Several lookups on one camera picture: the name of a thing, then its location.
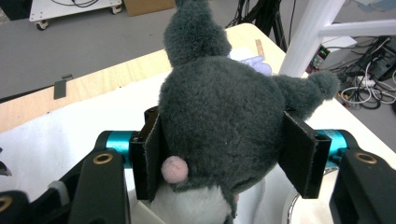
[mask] plush toy arm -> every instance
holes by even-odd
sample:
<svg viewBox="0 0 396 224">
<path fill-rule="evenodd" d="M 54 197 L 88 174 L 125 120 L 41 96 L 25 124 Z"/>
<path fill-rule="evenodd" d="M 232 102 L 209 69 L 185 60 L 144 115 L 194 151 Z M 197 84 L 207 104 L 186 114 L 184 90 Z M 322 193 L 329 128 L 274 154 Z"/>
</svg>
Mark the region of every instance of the plush toy arm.
<svg viewBox="0 0 396 224">
<path fill-rule="evenodd" d="M 286 107 L 295 110 L 301 119 L 309 118 L 339 88 L 338 78 L 331 72 L 313 73 L 308 78 L 276 76 L 274 81 L 285 96 Z"/>
</svg>

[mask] stuffed animal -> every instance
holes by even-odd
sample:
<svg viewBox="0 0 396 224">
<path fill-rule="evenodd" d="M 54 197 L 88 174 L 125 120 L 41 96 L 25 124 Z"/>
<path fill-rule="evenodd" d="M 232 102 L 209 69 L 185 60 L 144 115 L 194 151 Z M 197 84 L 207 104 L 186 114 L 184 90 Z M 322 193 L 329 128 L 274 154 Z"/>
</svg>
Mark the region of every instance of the stuffed animal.
<svg viewBox="0 0 396 224">
<path fill-rule="evenodd" d="M 264 76 L 227 57 L 231 45 L 206 0 L 176 4 L 164 33 L 173 71 L 159 100 L 163 182 L 150 209 L 168 224 L 233 223 L 238 194 L 277 163 L 283 111 L 307 119 L 338 79 Z"/>
</svg>

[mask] dark gray fur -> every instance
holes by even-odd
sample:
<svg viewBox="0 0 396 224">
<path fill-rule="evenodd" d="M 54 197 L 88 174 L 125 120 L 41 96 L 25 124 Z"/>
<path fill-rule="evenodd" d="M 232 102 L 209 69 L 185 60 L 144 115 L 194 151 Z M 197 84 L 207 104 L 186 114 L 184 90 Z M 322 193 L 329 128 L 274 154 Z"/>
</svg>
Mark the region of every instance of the dark gray fur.
<svg viewBox="0 0 396 224">
<path fill-rule="evenodd" d="M 205 0 L 177 1 L 164 44 L 174 67 L 159 102 L 164 153 L 189 167 L 188 180 L 172 187 L 221 186 L 235 217 L 233 196 L 260 181 L 278 160 L 283 111 L 293 108 L 308 118 L 335 95 L 338 79 L 331 73 L 266 77 L 228 59 L 231 45 Z"/>
</svg>

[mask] pink pom-pom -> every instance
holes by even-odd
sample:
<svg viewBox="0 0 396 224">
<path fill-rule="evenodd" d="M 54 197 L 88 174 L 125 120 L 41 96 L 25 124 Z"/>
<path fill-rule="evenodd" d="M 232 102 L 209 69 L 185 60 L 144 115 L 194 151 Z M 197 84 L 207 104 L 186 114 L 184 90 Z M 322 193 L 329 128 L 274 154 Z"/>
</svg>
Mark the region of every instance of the pink pom-pom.
<svg viewBox="0 0 396 224">
<path fill-rule="evenodd" d="M 161 172 L 166 182 L 177 184 L 187 179 L 189 168 L 183 159 L 178 156 L 171 156 L 163 162 Z"/>
</svg>

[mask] power strip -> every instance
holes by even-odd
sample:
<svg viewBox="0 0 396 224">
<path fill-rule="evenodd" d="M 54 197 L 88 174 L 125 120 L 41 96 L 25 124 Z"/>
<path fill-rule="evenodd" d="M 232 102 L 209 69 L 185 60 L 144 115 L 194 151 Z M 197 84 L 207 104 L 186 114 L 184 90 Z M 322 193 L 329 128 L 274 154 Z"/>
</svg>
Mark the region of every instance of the power strip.
<svg viewBox="0 0 396 224">
<path fill-rule="evenodd" d="M 367 82 L 368 87 L 373 87 L 375 85 L 374 80 L 370 80 L 365 77 L 357 77 L 357 78 L 358 78 L 359 83 L 361 84 L 361 87 L 366 87 L 366 82 Z"/>
</svg>

